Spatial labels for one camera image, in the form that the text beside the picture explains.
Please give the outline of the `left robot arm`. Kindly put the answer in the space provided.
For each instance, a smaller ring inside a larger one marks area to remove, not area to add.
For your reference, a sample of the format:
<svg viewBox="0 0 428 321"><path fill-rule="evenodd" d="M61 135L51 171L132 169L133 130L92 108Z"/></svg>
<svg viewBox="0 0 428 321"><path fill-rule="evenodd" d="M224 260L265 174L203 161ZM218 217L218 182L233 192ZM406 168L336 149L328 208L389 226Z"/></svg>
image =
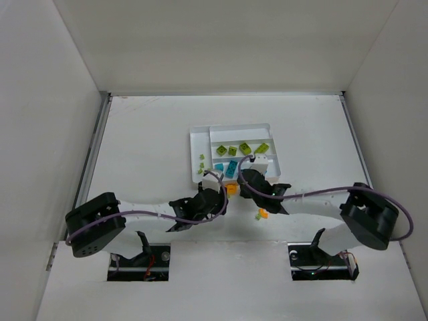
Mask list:
<svg viewBox="0 0 428 321"><path fill-rule="evenodd" d="M168 203L135 206L121 203L113 192L105 192L66 214L66 244L74 257L88 257L103 251L131 225L138 237L151 229L161 230L151 219L172 222L167 233L182 232L226 214L227 205L222 187L200 188L194 197Z"/></svg>

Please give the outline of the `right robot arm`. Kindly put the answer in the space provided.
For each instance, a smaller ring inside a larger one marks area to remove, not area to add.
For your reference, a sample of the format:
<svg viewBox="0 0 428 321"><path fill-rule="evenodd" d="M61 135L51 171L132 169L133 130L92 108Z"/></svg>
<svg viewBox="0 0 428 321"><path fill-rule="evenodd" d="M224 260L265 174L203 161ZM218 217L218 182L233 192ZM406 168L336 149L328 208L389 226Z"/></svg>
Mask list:
<svg viewBox="0 0 428 321"><path fill-rule="evenodd" d="M313 251L329 256L359 245L386 250L399 215L394 205L362 183L354 184L348 191L347 200L339 205L307 196L284 199L284 193L291 185L272 185L255 169L243 169L238 183L243 198L252 199L269 213L308 214L340 220L341 224L336 227L318 230L310 244Z"/></svg>

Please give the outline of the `teal curved lego brick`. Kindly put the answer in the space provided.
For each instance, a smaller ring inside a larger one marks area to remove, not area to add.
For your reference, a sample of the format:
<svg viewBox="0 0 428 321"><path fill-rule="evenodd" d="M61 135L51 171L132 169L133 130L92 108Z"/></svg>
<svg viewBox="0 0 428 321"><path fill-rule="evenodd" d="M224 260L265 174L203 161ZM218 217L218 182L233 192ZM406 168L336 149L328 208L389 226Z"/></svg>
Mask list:
<svg viewBox="0 0 428 321"><path fill-rule="evenodd" d="M221 171L221 172L224 171L224 165L223 165L223 163L215 164L214 168L215 168L215 170L218 170L218 171Z"/></svg>

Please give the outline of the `long teal lego brick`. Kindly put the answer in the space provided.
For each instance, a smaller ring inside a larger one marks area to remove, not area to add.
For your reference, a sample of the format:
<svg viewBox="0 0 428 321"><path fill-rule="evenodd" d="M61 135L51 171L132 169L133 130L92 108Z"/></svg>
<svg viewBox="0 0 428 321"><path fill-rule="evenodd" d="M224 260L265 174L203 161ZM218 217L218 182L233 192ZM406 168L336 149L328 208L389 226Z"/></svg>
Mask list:
<svg viewBox="0 0 428 321"><path fill-rule="evenodd" d="M232 179L234 177L236 169L237 169L237 162L234 160L231 160L227 166L227 170L225 171L225 176L229 179Z"/></svg>

